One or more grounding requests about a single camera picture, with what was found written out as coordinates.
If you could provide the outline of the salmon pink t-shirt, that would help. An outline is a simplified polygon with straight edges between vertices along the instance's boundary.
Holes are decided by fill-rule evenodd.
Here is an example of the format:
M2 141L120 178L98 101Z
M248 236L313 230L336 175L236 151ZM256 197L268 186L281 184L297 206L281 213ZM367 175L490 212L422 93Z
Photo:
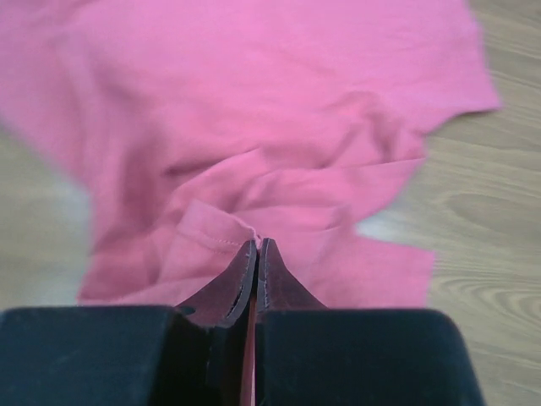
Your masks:
M1 121L84 185L77 306L176 306L276 242L332 310L424 309L360 236L450 119L493 111L464 1L4 1Z

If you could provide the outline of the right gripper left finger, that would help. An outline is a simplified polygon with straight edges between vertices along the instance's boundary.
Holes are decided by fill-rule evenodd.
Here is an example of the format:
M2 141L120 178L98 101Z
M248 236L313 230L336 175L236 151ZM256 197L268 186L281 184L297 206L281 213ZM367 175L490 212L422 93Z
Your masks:
M1 314L4 405L248 405L258 250L176 306L24 307Z

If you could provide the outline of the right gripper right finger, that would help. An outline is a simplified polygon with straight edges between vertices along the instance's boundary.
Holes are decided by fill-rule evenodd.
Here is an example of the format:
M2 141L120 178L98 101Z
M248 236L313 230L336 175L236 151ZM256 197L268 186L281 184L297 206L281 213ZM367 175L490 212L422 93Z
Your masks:
M332 310L265 239L257 271L258 405L482 405L454 321L437 310Z

